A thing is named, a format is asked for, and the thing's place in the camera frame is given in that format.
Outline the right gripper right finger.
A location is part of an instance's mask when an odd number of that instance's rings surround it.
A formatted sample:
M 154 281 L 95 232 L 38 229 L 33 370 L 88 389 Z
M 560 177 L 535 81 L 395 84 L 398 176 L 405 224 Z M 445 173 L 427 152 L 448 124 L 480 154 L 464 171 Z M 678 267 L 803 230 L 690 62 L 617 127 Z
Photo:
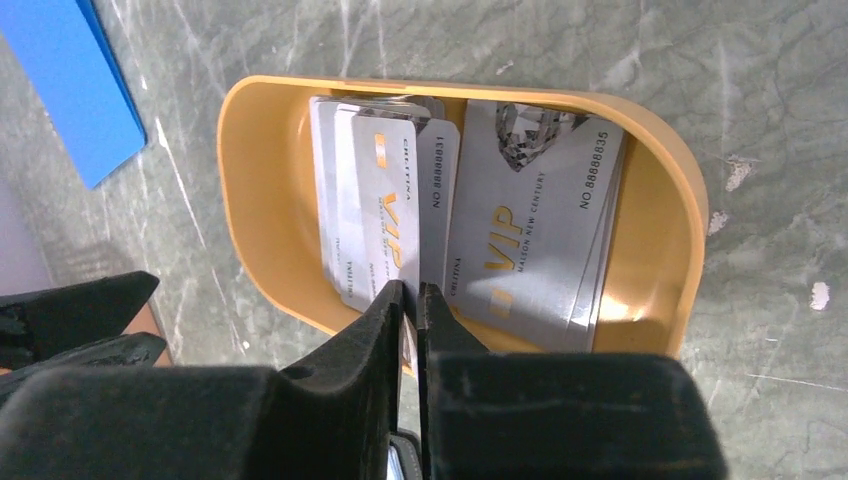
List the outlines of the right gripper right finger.
M 683 366 L 643 353 L 497 353 L 438 286 L 417 299 L 429 479 L 724 479 L 729 469 Z

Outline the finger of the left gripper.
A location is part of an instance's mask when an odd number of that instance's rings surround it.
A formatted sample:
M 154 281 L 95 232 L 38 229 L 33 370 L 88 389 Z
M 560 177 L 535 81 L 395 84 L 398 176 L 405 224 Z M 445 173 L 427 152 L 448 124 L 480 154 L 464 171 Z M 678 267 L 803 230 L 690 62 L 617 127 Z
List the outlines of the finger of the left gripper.
M 159 279 L 134 271 L 85 283 L 1 297 L 1 356 L 51 358 L 122 334 Z
M 152 366 L 166 349 L 165 339 L 148 332 L 98 340 L 2 375 L 1 397 L 9 398 L 30 377 L 52 368 Z

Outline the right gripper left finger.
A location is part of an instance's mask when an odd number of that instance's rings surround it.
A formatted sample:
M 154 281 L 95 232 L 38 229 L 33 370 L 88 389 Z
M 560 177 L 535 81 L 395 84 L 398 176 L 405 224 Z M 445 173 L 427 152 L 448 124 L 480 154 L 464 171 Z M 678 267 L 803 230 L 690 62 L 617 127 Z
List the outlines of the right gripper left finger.
M 5 479 L 383 479 L 404 289 L 299 361 L 54 367 L 1 411 Z

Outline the yellow oval tray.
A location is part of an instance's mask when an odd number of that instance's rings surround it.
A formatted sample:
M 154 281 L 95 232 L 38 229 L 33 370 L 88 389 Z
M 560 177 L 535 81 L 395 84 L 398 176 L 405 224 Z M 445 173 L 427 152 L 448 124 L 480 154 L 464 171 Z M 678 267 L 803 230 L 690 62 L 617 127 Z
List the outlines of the yellow oval tray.
M 528 87 L 253 75 L 226 95 L 217 157 L 230 236 L 247 274 L 278 309 L 325 333 L 358 317 L 323 273 L 309 101 L 318 95 L 440 98 L 461 123 L 471 99 L 585 111 L 630 135 L 595 352 L 675 357 L 703 273 L 710 221 L 698 162 L 678 133 L 621 97 Z

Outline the black card holder wallet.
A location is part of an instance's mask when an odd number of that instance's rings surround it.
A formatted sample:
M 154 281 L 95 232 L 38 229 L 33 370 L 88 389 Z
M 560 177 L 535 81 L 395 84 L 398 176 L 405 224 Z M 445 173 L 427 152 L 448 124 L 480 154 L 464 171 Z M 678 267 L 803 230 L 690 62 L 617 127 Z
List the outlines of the black card holder wallet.
M 389 436 L 387 480 L 423 480 L 420 441 L 409 430 L 399 430 Z

